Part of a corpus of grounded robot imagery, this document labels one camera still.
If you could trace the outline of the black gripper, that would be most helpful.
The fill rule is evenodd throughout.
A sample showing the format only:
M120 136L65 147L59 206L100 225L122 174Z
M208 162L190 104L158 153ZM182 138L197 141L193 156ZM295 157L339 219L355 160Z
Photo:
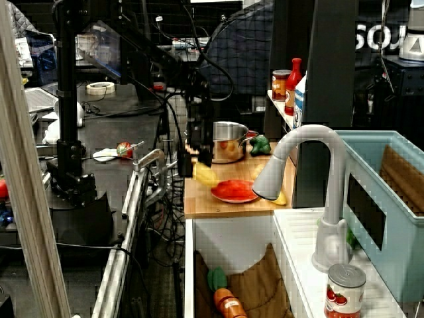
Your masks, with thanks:
M213 122L206 114L189 113L187 116L187 144L198 151L197 161L211 167L213 161ZM178 150L178 174L192 177L191 154L185 149Z

